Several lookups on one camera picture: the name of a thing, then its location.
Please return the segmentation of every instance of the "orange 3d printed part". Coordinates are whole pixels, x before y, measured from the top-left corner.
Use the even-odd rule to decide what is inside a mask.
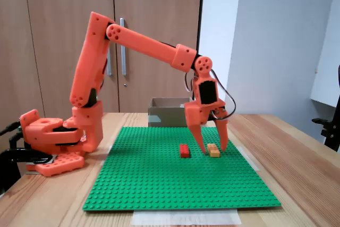
[[[59,155],[55,163],[44,166],[28,166],[43,175],[51,176],[64,171],[83,167],[85,152],[93,152],[103,138],[101,117],[103,104],[97,101],[97,94],[104,82],[104,70],[107,65],[107,52],[110,41],[135,51],[154,57],[170,64],[173,68],[185,72],[193,69],[195,76],[191,81],[195,100],[184,105],[186,122],[203,153],[206,149],[201,134],[201,125],[214,120],[220,137],[221,149],[228,145],[227,122],[235,112],[228,114],[225,102],[218,98],[217,84],[222,88],[216,74],[211,69],[210,58],[197,54],[195,49],[178,44],[176,47],[161,43],[142,34],[115,24],[113,20],[92,12],[88,29],[75,69],[70,94],[72,117],[63,121],[59,118],[40,118],[37,110],[32,110],[20,117],[22,133],[12,137],[12,144],[21,137],[29,150],[48,155]],[[18,123],[10,126],[6,132],[14,130]]]

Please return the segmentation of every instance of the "white wall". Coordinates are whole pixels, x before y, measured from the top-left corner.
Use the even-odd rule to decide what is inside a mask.
[[[335,107],[340,94],[340,0],[333,0],[311,98]]]
[[[322,141],[310,99],[332,0],[239,0],[228,91],[239,113],[274,114]]]
[[[203,0],[199,54],[212,59],[212,69],[226,87],[239,0]],[[219,88],[219,97],[225,93]],[[230,111],[233,105],[227,105]]]

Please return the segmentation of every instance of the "wooden table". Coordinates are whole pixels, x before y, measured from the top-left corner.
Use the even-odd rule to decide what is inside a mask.
[[[147,123],[147,114],[106,114],[104,139],[87,165],[51,178],[24,175],[0,199],[0,226],[130,226],[132,212],[86,213],[82,206],[121,127]],[[282,202],[280,208],[239,210],[242,226],[340,226],[336,152],[272,115],[235,115],[228,128]]]

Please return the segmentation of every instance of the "cabinet door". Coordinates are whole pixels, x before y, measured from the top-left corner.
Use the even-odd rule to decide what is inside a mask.
[[[75,67],[94,11],[113,19],[113,0],[28,0],[42,101],[47,117],[68,118]],[[112,76],[105,76],[99,94],[105,112],[118,112],[115,46]]]
[[[115,19],[155,40],[196,48],[200,0],[115,0]],[[122,75],[121,47],[117,45],[121,112],[146,112],[152,97],[189,97],[184,73],[149,56],[125,49]]]
[[[0,0],[0,12],[0,129],[3,129],[32,109],[44,116],[44,109],[27,0]],[[8,138],[14,134],[0,137],[0,153],[10,147]]]

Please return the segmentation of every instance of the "cardboard box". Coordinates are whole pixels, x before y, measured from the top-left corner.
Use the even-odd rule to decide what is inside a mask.
[[[186,127],[184,103],[190,98],[152,98],[149,127]]]

